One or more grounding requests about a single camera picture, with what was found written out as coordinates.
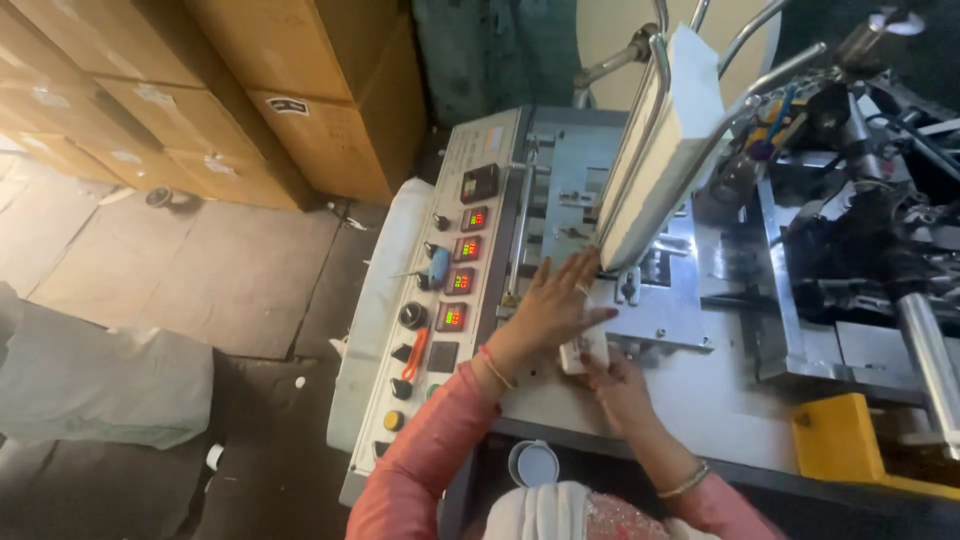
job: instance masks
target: woman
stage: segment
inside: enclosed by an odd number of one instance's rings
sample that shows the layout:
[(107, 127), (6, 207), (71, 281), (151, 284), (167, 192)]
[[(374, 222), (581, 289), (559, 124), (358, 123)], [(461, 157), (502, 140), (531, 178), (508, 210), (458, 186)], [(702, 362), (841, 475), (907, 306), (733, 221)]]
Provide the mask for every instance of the woman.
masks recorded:
[[(585, 312), (585, 292), (598, 264), (593, 248), (568, 258), (553, 276), (550, 259), (543, 263), (514, 318), (458, 366), (377, 462), (350, 514), (348, 540), (437, 537), (437, 502), (499, 414), (497, 402), (514, 387), (515, 374), (529, 369), (537, 351), (556, 351), (616, 316), (609, 307)], [(491, 510), (485, 539), (782, 537), (666, 431), (638, 368), (614, 350), (609, 370), (588, 356), (582, 361), (611, 423), (680, 519), (661, 524), (615, 497), (562, 482), (503, 496)]]

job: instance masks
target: pink sleeve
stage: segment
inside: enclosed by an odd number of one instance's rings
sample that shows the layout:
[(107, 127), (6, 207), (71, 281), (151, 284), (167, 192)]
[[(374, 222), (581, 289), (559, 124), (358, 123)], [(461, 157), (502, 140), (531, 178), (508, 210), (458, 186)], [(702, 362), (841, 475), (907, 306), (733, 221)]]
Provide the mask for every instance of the pink sleeve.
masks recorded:
[(350, 512), (347, 540), (436, 538), (440, 496), (499, 414), (469, 363), (460, 364), (376, 462)]
[(786, 538), (739, 492), (713, 473), (693, 489), (668, 500), (667, 507), (691, 527), (725, 540)]

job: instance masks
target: woman's left hand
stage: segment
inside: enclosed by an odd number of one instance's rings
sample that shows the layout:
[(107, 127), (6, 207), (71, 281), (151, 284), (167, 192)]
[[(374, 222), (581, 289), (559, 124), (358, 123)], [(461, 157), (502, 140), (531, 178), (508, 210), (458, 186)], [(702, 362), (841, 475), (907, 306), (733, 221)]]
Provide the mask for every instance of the woman's left hand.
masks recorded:
[(554, 350), (617, 315), (615, 307), (587, 311), (584, 302), (600, 266), (596, 248), (571, 255), (550, 275), (550, 258), (534, 275), (514, 317), (491, 336), (497, 369), (512, 377), (537, 351)]

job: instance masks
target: bangle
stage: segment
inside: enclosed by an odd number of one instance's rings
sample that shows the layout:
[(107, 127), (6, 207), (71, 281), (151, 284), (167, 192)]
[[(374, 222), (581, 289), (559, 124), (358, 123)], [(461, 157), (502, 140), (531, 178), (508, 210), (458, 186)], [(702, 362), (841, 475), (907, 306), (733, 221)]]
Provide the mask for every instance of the bangle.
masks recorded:
[(669, 499), (671, 497), (682, 495), (683, 493), (696, 487), (700, 482), (704, 481), (704, 479), (707, 477), (708, 474), (710, 474), (709, 466), (707, 466), (707, 463), (705, 461), (701, 461), (700, 466), (697, 467), (697, 470), (694, 471), (693, 475), (691, 475), (687, 481), (680, 484), (680, 487), (676, 489), (672, 489), (670, 491), (658, 493), (657, 497), (660, 497), (661, 499)]
[(500, 382), (503, 382), (504, 386), (506, 386), (511, 390), (516, 388), (516, 384), (510, 384), (507, 378), (500, 375), (500, 372), (497, 371), (495, 367), (493, 367), (493, 356), (491, 356), (490, 349), (487, 348), (486, 344), (480, 345), (480, 355), (481, 355), (480, 357), (483, 359), (483, 363), (487, 364), (487, 367), (489, 367), (490, 370), (493, 371), (493, 374), (496, 375), (498, 379), (500, 379)]

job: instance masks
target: control panel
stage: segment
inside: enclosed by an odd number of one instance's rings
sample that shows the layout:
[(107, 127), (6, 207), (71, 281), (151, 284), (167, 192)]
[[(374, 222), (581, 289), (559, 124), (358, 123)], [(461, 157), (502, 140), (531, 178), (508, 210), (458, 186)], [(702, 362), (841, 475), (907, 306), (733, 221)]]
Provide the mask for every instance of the control panel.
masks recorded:
[(408, 283), (350, 461), (356, 474), (373, 471), (457, 364), (473, 356), (487, 281), (504, 279), (490, 275), (491, 256), (519, 120), (519, 110), (508, 110), (453, 130), (419, 252), (409, 275), (396, 278)]

